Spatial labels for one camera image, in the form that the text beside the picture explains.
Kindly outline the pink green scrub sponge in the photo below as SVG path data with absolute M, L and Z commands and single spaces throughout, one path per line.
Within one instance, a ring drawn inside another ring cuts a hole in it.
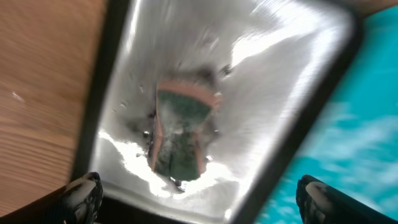
M 169 79 L 155 91 L 154 126 L 149 167 L 179 181 L 198 179 L 205 170 L 201 138 L 211 129 L 221 96 L 211 83 Z

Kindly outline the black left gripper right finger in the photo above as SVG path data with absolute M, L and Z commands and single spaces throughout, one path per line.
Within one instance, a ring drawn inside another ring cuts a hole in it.
M 311 175 L 298 180 L 296 204 L 304 224 L 397 224 Z

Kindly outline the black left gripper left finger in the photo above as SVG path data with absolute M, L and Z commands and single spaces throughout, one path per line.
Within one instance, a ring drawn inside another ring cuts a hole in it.
M 1 217 L 1 224 L 93 224 L 103 199 L 100 175 L 89 172 Z

